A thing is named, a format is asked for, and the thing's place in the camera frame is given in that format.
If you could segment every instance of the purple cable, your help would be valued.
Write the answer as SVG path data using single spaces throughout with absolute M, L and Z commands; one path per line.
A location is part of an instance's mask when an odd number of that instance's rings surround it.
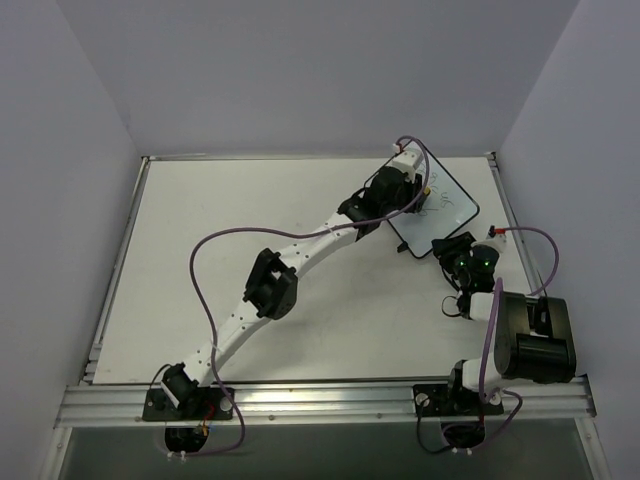
M 500 294 L 502 293 L 502 278 L 496 278 L 496 285 L 493 290 L 493 302 L 491 303 L 491 314 L 489 315 L 489 323 L 487 324 L 487 334 L 484 337 L 484 347 L 482 348 L 482 358 L 480 359 L 480 378 L 478 380 L 478 396 L 484 404 L 489 403 L 489 399 L 493 397 L 499 388 L 493 389 L 489 395 L 484 393 L 484 377 L 487 373 L 487 362 L 489 361 L 489 352 L 491 351 L 491 339 L 493 331 L 496 328 L 498 320 L 498 308 L 500 306 Z
M 551 235 L 549 235 L 544 230 L 541 230 L 535 227 L 505 227 L 505 228 L 499 228 L 496 230 L 503 230 L 505 232 L 514 231 L 514 230 L 535 232 L 535 233 L 539 233 L 540 235 L 547 238 L 547 240 L 549 240 L 549 243 L 551 243 L 551 246 L 553 247 L 553 252 L 555 255 L 553 268 L 551 269 L 551 273 L 549 274 L 549 277 L 547 278 L 547 280 L 545 280 L 542 283 L 542 286 L 540 286 L 540 288 L 531 292 L 529 295 L 538 295 L 539 293 L 543 292 L 545 288 L 549 286 L 553 278 L 556 276 L 556 272 L 558 271 L 558 264 L 560 263 L 560 251 L 558 249 L 558 245 L 553 240 Z M 494 293 L 493 293 L 493 303 L 491 304 L 491 314 L 489 316 L 489 323 L 487 324 L 487 334 L 484 338 L 484 347 L 482 349 L 482 358 L 480 360 L 480 378 L 478 381 L 478 396 L 480 397 L 480 401 L 485 404 L 489 402 L 489 399 L 491 399 L 496 392 L 500 391 L 499 388 L 494 388 L 491 392 L 486 394 L 484 391 L 484 380 L 485 380 L 485 375 L 487 373 L 487 362 L 489 361 L 489 352 L 491 350 L 491 339 L 493 338 L 493 331 L 495 330 L 496 322 L 498 320 L 498 309 L 500 306 L 500 295 L 502 291 L 503 291 L 502 278 L 497 278 L 495 288 L 494 288 Z M 513 411 L 509 414 L 509 416 L 502 423 L 502 425 L 500 425 L 500 427 L 496 431 L 494 431 L 489 438 L 485 439 L 482 443 L 475 446 L 473 449 L 486 446 L 488 443 L 492 442 L 496 437 L 498 437 L 502 432 L 504 432 L 504 430 L 509 426 L 513 418 L 517 415 L 517 413 L 522 408 L 523 399 L 519 394 L 509 390 L 503 390 L 503 393 L 517 398 L 518 405 L 516 406 L 516 408 L 513 409 Z
M 268 233 L 271 235 L 279 235 L 281 237 L 287 237 L 287 238 L 292 238 L 295 240 L 306 240 L 309 238 L 314 238 L 314 237 L 320 237 L 322 235 L 327 235 L 331 232 L 335 232 L 336 230 L 344 230 L 346 228 L 359 228 L 359 227 L 365 227 L 367 225 L 372 225 L 375 223 L 381 223 L 381 222 L 385 222 L 388 220 L 391 220 L 392 218 L 397 217 L 398 215 L 405 213 L 406 211 L 408 211 L 409 209 L 411 209 L 411 207 L 413 207 L 416 202 L 418 202 L 418 200 L 420 199 L 420 197 L 423 194 L 424 189 L 427 187 L 428 183 L 429 183 L 429 173 L 430 173 L 430 168 L 429 168 L 429 155 L 433 156 L 433 154 L 429 151 L 429 149 L 424 145 L 424 143 L 422 143 L 422 141 L 416 137 L 413 137 L 411 135 L 403 135 L 400 138 L 398 138 L 398 140 L 396 140 L 396 144 L 401 145 L 401 142 L 403 141 L 408 141 L 409 143 L 414 142 L 418 145 L 418 147 L 420 148 L 420 150 L 422 151 L 422 155 L 424 156 L 424 162 L 425 162 L 425 175 L 424 175 L 424 182 L 422 185 L 422 189 L 420 190 L 420 193 L 418 193 L 418 195 L 416 195 L 413 200 L 411 200 L 411 202 L 409 202 L 404 208 L 390 213 L 389 215 L 386 215 L 384 217 L 381 218 L 376 218 L 373 220 L 364 220 L 361 222 L 352 222 L 352 223 L 344 223 L 342 225 L 336 225 L 334 227 L 330 227 L 327 230 L 321 230 L 318 232 L 311 232 L 311 233 L 302 233 L 302 234 L 298 234 L 298 233 L 290 233 L 290 232 L 285 232 L 282 230 L 276 230 L 273 228 L 263 228 L 263 227 L 236 227 L 236 228 L 229 228 L 226 230 L 221 230 L 219 232 L 214 232 L 210 235 L 207 235 L 206 237 L 204 237 L 202 240 L 200 240 L 195 247 L 193 247 L 193 250 L 191 251 L 191 256 L 189 257 L 189 275 L 191 277 L 191 283 L 193 284 L 193 288 L 196 291 L 196 295 L 198 295 L 198 299 L 200 300 L 200 303 L 202 304 L 202 307 L 204 308 L 204 311 L 207 315 L 207 319 L 209 320 L 209 325 L 211 327 L 211 335 L 212 335 L 212 342 L 213 342 L 213 346 L 211 349 L 211 372 L 213 373 L 213 376 L 216 380 L 216 383 L 218 384 L 218 387 L 220 387 L 220 390 L 222 391 L 222 393 L 224 394 L 225 397 L 227 397 L 227 399 L 229 400 L 229 402 L 231 403 L 231 408 L 233 408 L 233 410 L 236 412 L 236 414 L 238 415 L 238 421 L 240 422 L 240 436 L 238 437 L 238 440 L 230 445 L 225 445 L 223 447 L 218 447 L 215 448 L 213 450 L 207 450 L 205 452 L 200 452 L 197 453 L 195 455 L 214 455 L 217 453 L 224 453 L 224 452 L 229 452 L 231 450 L 235 450 L 236 448 L 238 448 L 240 445 L 242 445 L 242 442 L 244 442 L 244 438 L 246 435 L 246 425 L 244 423 L 244 417 L 242 416 L 242 413 L 240 412 L 240 408 L 238 408 L 238 405 L 236 404 L 236 402 L 233 399 L 233 396 L 231 395 L 231 393 L 229 392 L 229 390 L 227 390 L 226 385 L 224 384 L 224 382 L 222 381 L 222 379 L 220 378 L 220 375 L 218 373 L 218 368 L 216 367 L 216 363 L 215 363 L 215 358 L 216 358 L 216 346 L 218 344 L 218 330 L 216 328 L 216 324 L 215 324 L 215 320 L 213 318 L 213 314 L 211 313 L 211 310 L 209 309 L 209 305 L 207 304 L 207 301 L 204 298 L 204 295 L 202 294 L 202 290 L 200 289 L 200 285 L 198 284 L 198 280 L 196 278 L 196 274 L 195 274 L 195 260 L 196 260 L 196 255 L 198 254 L 198 251 L 200 250 L 200 248 L 202 248 L 203 245 L 205 245 L 206 243 L 208 243 L 209 241 L 218 238 L 218 237 L 222 237 L 223 235 L 230 235 L 233 233 Z
M 540 235 L 545 237 L 547 240 L 549 240 L 549 243 L 553 247 L 553 254 L 555 256 L 553 261 L 553 268 L 551 269 L 551 273 L 549 274 L 549 277 L 545 282 L 542 283 L 540 288 L 534 290 L 529 295 L 535 296 L 544 292 L 544 290 L 549 286 L 549 284 L 553 281 L 553 278 L 556 276 L 556 272 L 558 271 L 558 264 L 560 263 L 560 249 L 558 249 L 558 244 L 555 242 L 555 240 L 547 232 L 536 227 L 505 227 L 505 228 L 498 228 L 496 230 L 504 230 L 505 232 L 514 231 L 514 230 L 525 231 L 525 232 L 535 232 L 535 233 L 539 233 Z

